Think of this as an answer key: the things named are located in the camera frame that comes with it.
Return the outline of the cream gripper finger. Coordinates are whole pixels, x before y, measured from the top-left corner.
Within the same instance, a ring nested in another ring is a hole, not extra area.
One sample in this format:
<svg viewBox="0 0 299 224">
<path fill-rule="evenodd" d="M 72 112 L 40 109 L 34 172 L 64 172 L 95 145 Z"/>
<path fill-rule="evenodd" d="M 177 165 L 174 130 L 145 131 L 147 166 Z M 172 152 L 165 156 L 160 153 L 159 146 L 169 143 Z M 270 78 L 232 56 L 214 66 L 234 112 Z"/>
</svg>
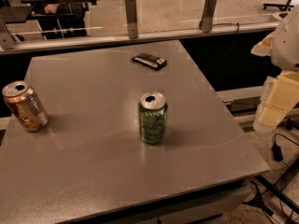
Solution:
<svg viewBox="0 0 299 224">
<path fill-rule="evenodd" d="M 299 103 L 299 74 L 283 70 L 277 77 L 268 77 L 263 84 L 260 100 L 253 129 L 268 133 Z"/>
<path fill-rule="evenodd" d="M 251 49 L 251 53 L 256 56 L 264 57 L 270 55 L 271 43 L 274 33 L 267 35 L 262 41 L 254 45 Z"/>
</svg>

